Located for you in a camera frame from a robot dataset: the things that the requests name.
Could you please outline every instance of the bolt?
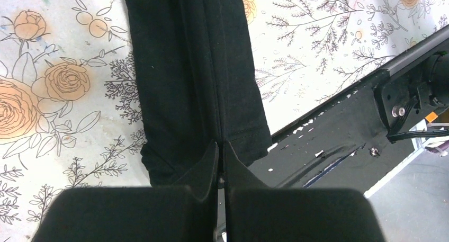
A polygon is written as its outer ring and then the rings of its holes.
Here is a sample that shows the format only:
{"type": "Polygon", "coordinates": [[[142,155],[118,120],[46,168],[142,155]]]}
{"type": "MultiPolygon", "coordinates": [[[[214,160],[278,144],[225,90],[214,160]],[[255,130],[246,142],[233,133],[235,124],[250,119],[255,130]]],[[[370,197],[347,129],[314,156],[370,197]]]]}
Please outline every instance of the bolt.
{"type": "Polygon", "coordinates": [[[371,156],[378,156],[379,155],[379,150],[377,148],[372,147],[370,149],[370,154],[371,154],[371,156]]]}
{"type": "Polygon", "coordinates": [[[397,118],[398,116],[404,116],[406,114],[406,109],[404,107],[393,107],[393,110],[391,110],[391,115],[393,115],[394,118],[397,118]]]}

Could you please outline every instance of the black cloth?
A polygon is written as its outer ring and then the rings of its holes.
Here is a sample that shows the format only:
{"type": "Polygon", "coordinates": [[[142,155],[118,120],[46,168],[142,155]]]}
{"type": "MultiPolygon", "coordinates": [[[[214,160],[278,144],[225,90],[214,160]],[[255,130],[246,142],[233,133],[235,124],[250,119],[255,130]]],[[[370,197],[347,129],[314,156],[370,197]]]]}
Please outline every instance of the black cloth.
{"type": "Polygon", "coordinates": [[[242,0],[125,0],[151,184],[172,184],[213,139],[249,165],[272,144],[242,0]]]}

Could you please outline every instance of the gray floor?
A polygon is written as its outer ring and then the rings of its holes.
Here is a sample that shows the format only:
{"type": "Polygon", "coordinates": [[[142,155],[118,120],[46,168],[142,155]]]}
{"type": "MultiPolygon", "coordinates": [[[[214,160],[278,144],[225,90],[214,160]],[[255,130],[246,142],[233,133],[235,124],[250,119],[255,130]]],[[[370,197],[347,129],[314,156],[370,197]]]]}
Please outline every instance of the gray floor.
{"type": "Polygon", "coordinates": [[[449,241],[449,156],[423,152],[370,202],[387,241],[449,241]]]}

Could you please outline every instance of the floral tablecloth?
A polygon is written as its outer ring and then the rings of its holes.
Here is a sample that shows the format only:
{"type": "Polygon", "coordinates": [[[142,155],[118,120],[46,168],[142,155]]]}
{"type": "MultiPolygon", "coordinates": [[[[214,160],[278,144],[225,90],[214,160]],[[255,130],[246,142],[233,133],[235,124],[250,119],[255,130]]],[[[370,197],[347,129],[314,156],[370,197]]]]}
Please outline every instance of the floral tablecloth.
{"type": "MultiPolygon", "coordinates": [[[[124,0],[0,0],[0,241],[77,186],[149,186],[124,0]]],[[[272,133],[447,25],[445,0],[243,0],[272,133]]]]}

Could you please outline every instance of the orange object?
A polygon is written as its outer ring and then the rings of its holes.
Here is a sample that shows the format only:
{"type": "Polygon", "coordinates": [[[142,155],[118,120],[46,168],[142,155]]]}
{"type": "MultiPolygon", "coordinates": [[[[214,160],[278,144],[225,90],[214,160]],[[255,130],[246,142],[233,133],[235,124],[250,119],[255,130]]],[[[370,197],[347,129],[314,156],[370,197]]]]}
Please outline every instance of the orange object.
{"type": "Polygon", "coordinates": [[[435,121],[435,119],[438,117],[438,115],[435,112],[431,112],[429,115],[426,116],[426,120],[429,123],[432,123],[435,121]]]}

